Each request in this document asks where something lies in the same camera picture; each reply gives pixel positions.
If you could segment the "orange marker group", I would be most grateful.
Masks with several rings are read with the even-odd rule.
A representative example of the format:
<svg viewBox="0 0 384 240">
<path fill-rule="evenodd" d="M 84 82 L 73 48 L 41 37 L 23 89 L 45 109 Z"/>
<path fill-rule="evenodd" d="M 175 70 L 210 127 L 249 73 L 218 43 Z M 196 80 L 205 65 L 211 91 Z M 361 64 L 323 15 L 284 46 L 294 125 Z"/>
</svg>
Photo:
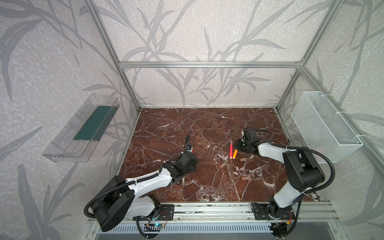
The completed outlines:
<svg viewBox="0 0 384 240">
<path fill-rule="evenodd" d="M 236 156 L 237 156 L 237 153 L 238 153 L 238 150 L 237 150 L 237 149 L 235 149 L 235 150 L 234 150 L 234 153 L 233 153 L 233 159 L 235 159 L 235 158 L 236 158 Z"/>
</svg>

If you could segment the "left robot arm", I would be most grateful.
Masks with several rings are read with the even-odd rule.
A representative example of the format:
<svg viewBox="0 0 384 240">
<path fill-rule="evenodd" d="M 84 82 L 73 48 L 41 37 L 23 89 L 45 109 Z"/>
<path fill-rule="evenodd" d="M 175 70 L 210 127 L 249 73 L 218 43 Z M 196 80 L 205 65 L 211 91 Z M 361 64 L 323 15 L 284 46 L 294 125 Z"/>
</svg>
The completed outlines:
<svg viewBox="0 0 384 240">
<path fill-rule="evenodd" d="M 147 217 L 160 205 L 148 193 L 180 183 L 186 174 L 194 173 L 198 159 L 190 151 L 183 152 L 159 170 L 136 177 L 113 177 L 84 207 L 84 215 L 96 219 L 102 232 L 108 232 L 125 218 Z"/>
</svg>

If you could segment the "pink marker group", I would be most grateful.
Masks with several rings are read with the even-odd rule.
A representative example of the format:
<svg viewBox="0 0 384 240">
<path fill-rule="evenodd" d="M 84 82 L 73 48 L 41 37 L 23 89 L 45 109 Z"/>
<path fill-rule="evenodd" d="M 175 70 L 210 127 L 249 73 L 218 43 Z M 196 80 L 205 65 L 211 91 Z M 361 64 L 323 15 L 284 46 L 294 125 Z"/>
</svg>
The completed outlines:
<svg viewBox="0 0 384 240">
<path fill-rule="evenodd" d="M 230 159 L 233 158 L 233 140 L 230 140 L 230 153 L 229 153 L 229 157 Z"/>
</svg>

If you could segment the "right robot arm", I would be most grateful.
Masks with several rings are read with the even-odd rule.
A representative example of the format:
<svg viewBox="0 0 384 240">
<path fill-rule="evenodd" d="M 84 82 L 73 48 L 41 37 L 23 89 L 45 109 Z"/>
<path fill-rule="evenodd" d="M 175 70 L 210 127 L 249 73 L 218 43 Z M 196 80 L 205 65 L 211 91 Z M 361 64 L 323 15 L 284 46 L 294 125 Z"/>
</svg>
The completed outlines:
<svg viewBox="0 0 384 240">
<path fill-rule="evenodd" d="M 274 194 L 268 204 L 251 204 L 256 220 L 280 220 L 310 193 L 327 188 L 335 179 L 333 163 L 324 155 L 306 147 L 280 146 L 260 140 L 264 130 L 244 129 L 237 139 L 235 150 L 270 158 L 284 164 L 285 185 Z"/>
</svg>

